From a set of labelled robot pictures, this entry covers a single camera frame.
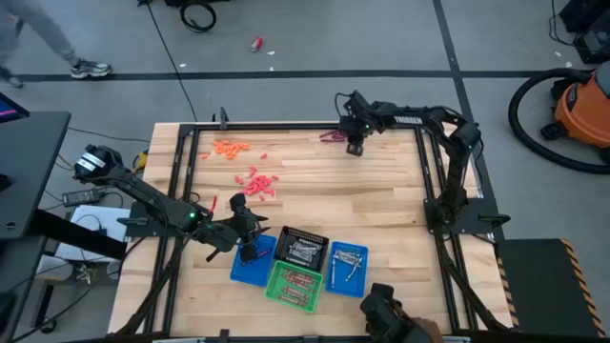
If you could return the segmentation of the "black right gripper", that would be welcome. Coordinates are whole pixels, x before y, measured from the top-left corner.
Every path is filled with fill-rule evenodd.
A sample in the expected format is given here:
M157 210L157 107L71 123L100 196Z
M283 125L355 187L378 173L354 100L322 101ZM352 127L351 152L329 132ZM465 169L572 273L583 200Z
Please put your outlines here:
M344 110L345 113L339 118L338 129L347 137L349 142L363 140L379 126L379 114L375 111L353 107L345 107ZM361 156L363 146L361 144L356 145L355 151L355 146L349 144L346 152L350 155Z

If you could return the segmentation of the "black equipment case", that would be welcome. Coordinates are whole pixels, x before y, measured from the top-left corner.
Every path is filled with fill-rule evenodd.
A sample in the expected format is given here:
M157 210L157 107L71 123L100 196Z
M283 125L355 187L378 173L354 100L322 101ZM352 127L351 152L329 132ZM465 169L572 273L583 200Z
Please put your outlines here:
M610 0L569 0L559 18L584 64L610 61Z

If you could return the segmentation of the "computer monitor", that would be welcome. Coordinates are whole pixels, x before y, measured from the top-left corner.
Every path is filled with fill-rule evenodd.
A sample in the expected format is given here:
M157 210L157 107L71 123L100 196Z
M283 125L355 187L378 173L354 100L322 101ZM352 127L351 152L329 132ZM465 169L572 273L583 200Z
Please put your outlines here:
M30 113L0 92L0 123L27 118Z

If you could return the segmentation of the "person's forearm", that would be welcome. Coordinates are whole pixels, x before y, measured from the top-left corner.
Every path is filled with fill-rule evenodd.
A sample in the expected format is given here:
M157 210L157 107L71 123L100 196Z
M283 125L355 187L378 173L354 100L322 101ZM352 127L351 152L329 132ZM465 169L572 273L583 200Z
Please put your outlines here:
M412 320L430 336L433 343L444 343L444 339L437 322L422 317L413 317Z

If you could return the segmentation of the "green slotted plastic basket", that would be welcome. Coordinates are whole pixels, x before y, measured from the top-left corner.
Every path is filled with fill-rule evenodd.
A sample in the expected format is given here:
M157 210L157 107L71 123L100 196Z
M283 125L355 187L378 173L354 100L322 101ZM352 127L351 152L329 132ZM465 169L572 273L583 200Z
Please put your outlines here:
M290 283L284 278L284 274L285 274L286 270L308 274L309 276L312 277L314 284L306 286L306 285L301 285L301 284ZM282 300L277 299L277 297L279 295L283 294L283 291L281 289L286 286L297 288L297 289L303 290L304 292L308 293L309 300L305 302L305 306L298 307L294 304L284 302ZM291 307L293 309L300 310L305 313L313 313L315 311L315 307L316 307L317 300L319 298L319 294L320 294L320 290L321 290L322 286L323 286L323 276L320 273L313 272L313 271L298 267L297 265L293 265L293 264L290 264L287 262L276 261L274 263L274 267L273 267L271 276L268 281L265 296L274 302L283 304L283 305Z

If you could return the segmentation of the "black aluminium table frame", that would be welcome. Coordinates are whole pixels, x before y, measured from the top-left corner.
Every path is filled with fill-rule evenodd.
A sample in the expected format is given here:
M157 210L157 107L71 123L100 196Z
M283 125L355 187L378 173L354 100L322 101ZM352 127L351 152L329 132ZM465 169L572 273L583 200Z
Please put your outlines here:
M360 157L341 143L319 136L333 124L235 123L220 131L203 125L198 134L180 124L159 123L152 134L144 177L163 192L192 192L204 206L217 195L215 214L230 215L229 200L255 176L272 179L275 196L248 198L250 208L268 218L269 235L284 226L326 236L331 241L365 246L366 280L387 283L407 313L435 320L443 332L480 328L458 288L447 282L437 259L437 241L428 232L423 201L437 195L448 167L444 151L429 135L414 129L387 131L365 142ZM228 160L222 140L250 148ZM222 153L214 150L214 141ZM266 152L268 157L260 159ZM200 154L207 153L206 159ZM243 178L243 185L234 177ZM265 296L261 287L232 281L234 253L215 253L190 243L178 276L161 293L148 330L170 336L358 336L364 332L359 299L322 292L315 311L305 313Z

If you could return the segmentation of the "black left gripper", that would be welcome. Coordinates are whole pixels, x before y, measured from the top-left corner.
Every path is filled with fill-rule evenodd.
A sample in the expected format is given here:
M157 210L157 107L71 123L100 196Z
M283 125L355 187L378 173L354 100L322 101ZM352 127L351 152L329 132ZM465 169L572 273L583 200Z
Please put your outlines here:
M233 216L231 227L238 233L241 244L250 244L268 230L268 228L263 228L260 225L261 221L267 220L267 217L251 212L238 213ZM251 246L242 245L240 250L241 262L254 262L258 258L259 246L259 243L253 244L251 254Z

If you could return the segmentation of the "bunch of keys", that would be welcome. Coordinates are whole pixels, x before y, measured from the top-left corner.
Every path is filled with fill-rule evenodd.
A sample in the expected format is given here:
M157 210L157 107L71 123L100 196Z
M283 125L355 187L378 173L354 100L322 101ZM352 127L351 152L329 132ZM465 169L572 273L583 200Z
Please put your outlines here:
M75 279L91 284L94 281L96 274L95 267L87 264L79 264L75 266Z

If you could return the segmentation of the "person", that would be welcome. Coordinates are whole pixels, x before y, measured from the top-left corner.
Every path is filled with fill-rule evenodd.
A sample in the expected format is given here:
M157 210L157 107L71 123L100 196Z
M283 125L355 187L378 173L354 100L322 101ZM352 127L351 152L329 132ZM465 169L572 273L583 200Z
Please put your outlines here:
M24 24L28 24L47 46L69 66L79 57L58 24L40 5L39 0L0 0L0 79L16 89L23 82L7 67L18 46L18 36Z

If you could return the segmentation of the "person's hand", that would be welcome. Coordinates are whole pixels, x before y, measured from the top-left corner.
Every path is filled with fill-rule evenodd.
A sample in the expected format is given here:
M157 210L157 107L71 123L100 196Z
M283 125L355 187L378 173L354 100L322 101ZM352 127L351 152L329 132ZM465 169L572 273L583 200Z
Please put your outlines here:
M365 332L374 343L426 343L427 338L420 337L417 325L394 299L394 291L386 284L372 285L359 305L365 315Z

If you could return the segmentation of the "black desk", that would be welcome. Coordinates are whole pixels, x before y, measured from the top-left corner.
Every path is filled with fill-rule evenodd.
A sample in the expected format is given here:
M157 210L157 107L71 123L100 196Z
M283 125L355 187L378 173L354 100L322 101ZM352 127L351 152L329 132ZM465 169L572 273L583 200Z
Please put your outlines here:
M33 112L0 124L0 174L10 182L0 191L0 240L31 232L70 120L67 112Z

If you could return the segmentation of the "black platform with hazard stripes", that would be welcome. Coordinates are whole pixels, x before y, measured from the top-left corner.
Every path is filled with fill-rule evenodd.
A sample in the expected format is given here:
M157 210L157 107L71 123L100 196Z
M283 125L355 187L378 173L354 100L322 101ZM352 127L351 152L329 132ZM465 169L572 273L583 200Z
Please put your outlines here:
M497 243L497 256L519 332L610 339L570 241L503 240Z

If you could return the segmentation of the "blue slotted plastic basket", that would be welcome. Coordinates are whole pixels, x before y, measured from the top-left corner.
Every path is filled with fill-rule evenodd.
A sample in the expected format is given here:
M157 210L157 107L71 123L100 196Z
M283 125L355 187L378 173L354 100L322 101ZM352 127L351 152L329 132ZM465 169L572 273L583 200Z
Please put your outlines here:
M359 259L361 261L361 264L359 265L360 268L355 272L349 282L345 282L344 280L353 266L343 262L339 262L335 257L335 288L331 289L331 264L333 257L336 255L335 252L337 250L358 253L360 255ZM362 297L366 288L368 254L368 248L365 246L334 241L331 245L331 251L328 261L326 291L329 293L337 293L351 297Z
M273 250L259 260L242 266L240 258L241 247L239 247L234 258L230 278L232 281L238 281L258 287L266 287L275 259L277 238L272 235L261 234L255 243L260 244L258 252L269 248Z

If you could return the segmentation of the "black power adapter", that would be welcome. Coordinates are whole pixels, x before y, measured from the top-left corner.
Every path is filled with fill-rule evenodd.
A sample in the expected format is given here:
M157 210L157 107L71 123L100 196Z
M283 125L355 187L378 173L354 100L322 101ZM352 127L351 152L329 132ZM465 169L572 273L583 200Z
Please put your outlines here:
M65 207L94 204L99 202L100 199L100 192L96 189L76 192L65 192L62 194L62 203Z

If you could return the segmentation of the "black slotted plastic basket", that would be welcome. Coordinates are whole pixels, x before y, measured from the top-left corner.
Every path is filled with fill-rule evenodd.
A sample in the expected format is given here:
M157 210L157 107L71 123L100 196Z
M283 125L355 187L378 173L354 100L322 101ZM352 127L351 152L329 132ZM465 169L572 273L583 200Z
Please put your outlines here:
M304 244L315 245L320 248L313 256L312 262L315 263L314 268L308 268L307 266L297 264L296 261L292 260L288 256L289 247L292 246L294 242L302 242ZM327 237L284 226L280 236L278 237L274 256L277 260L290 262L296 264L297 266L304 267L315 272L320 272L324 264L328 245L329 239Z

